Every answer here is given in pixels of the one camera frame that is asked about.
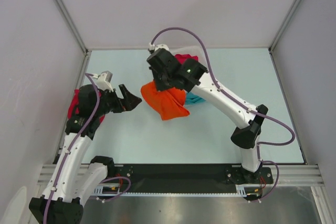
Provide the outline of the orange t shirt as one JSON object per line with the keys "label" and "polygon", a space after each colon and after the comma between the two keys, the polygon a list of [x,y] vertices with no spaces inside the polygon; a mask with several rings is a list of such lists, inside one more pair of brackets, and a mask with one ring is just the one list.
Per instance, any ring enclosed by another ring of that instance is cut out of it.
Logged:
{"label": "orange t shirt", "polygon": [[177,88],[164,91],[156,89],[154,81],[141,87],[145,102],[156,111],[162,121],[189,116],[190,112],[184,107],[186,92]]}

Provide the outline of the white plastic basket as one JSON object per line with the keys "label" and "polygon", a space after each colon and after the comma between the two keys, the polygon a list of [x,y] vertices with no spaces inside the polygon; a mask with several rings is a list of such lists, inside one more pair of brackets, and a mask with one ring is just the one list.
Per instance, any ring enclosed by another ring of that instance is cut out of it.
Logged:
{"label": "white plastic basket", "polygon": [[200,46],[187,46],[177,49],[171,49],[171,53],[173,55],[181,54],[181,55],[198,56],[199,58],[204,57],[204,52]]}

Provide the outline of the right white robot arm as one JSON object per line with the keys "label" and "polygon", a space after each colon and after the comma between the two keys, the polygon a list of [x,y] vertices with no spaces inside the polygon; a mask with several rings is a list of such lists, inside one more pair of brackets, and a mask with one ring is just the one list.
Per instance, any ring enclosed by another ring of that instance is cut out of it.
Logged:
{"label": "right white robot arm", "polygon": [[147,58],[153,80],[141,88],[146,103],[163,121],[189,115],[185,107],[193,93],[224,113],[235,124],[231,141],[239,147],[242,176],[249,183],[261,177],[257,144],[268,109],[237,96],[211,76],[205,56],[198,47],[170,52],[166,45],[150,50]]}

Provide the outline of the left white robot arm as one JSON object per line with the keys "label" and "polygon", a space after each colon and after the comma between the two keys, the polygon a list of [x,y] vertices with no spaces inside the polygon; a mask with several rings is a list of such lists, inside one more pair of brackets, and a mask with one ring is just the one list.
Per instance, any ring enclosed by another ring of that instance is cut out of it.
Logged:
{"label": "left white robot arm", "polygon": [[38,223],[80,223],[83,209],[94,189],[115,178],[116,169],[110,157],[95,156],[85,174],[77,179],[85,153],[96,130],[108,113],[135,109],[141,98],[125,85],[119,85],[122,97],[114,89],[87,84],[75,91],[68,111],[64,145],[55,170],[40,197],[33,197],[29,210]]}

